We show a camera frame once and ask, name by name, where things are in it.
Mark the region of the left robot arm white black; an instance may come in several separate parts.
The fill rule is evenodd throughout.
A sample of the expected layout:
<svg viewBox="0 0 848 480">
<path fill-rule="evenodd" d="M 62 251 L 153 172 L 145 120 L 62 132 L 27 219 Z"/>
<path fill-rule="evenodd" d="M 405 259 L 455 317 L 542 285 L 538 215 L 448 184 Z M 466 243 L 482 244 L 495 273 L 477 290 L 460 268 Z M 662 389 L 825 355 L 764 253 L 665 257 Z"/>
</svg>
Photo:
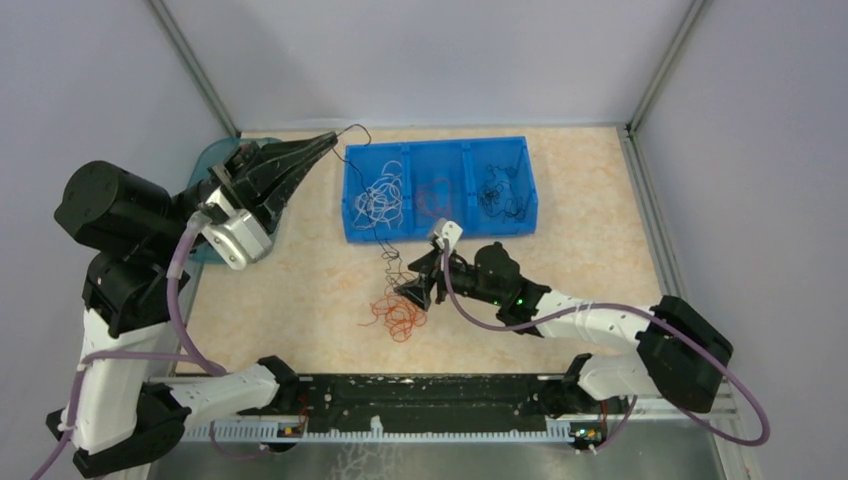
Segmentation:
<svg viewBox="0 0 848 480">
<path fill-rule="evenodd" d="M 234 270 L 266 257 L 297 187 L 337 142 L 331 131 L 242 143 L 176 195 L 104 160 L 70 177 L 55 220 L 96 254 L 71 396 L 46 423 L 60 446 L 73 447 L 82 477 L 153 463 L 186 432 L 231 415 L 297 406 L 299 378 L 283 360 L 268 356 L 230 373 L 202 355 L 179 294 L 201 245 Z"/>
</svg>

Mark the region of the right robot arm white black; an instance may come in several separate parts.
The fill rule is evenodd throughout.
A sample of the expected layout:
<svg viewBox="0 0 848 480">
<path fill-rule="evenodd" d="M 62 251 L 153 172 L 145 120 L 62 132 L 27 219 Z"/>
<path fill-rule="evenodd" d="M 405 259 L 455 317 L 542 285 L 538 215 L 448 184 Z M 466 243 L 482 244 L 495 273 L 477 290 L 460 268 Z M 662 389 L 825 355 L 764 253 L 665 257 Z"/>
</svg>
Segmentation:
<svg viewBox="0 0 848 480">
<path fill-rule="evenodd" d="M 480 248 L 472 262 L 435 245 L 412 262 L 416 278 L 395 287 L 422 310 L 456 296 L 496 308 L 497 324 L 482 328 L 544 339 L 569 338 L 609 348 L 612 355 L 580 354 L 563 385 L 576 412 L 599 401 L 659 395 L 693 413 L 712 410 L 733 346 L 686 300 L 664 295 L 652 306 L 592 302 L 535 283 L 503 245 Z"/>
</svg>

